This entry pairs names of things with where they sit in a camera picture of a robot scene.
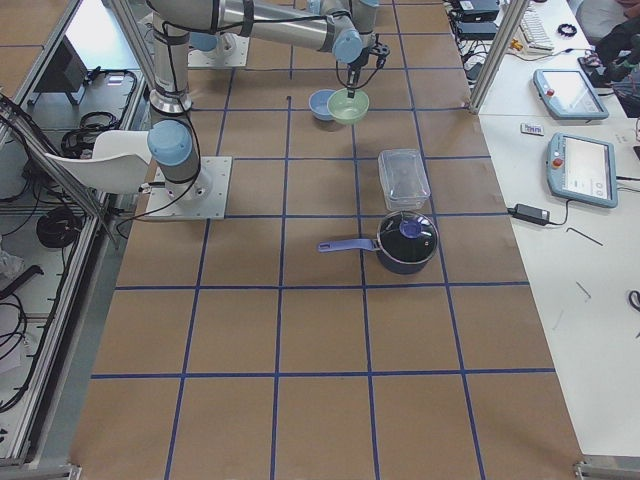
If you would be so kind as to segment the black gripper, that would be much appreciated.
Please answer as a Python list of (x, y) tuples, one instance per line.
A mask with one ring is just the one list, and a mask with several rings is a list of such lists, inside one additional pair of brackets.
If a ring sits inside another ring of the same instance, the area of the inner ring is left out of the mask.
[(373, 48), (371, 46), (367, 46), (362, 49), (360, 55), (356, 60), (348, 64), (347, 68), (347, 97), (355, 98), (356, 89), (361, 89), (364, 85), (367, 85), (371, 79), (375, 76), (375, 73), (372, 73), (369, 78), (363, 83), (360, 84), (360, 75), (361, 70), (366, 67), (369, 63), (369, 57), (372, 55)]

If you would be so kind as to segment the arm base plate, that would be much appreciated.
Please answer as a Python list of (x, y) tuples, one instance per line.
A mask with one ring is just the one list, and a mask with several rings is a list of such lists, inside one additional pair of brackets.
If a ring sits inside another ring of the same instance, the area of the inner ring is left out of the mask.
[(152, 221), (223, 220), (232, 163), (230, 156), (203, 157), (193, 186), (189, 182), (178, 185), (166, 181), (157, 167), (154, 181), (164, 185), (151, 188), (145, 217)]
[(227, 69), (246, 66), (249, 39), (233, 33), (190, 36), (188, 66), (190, 69)]

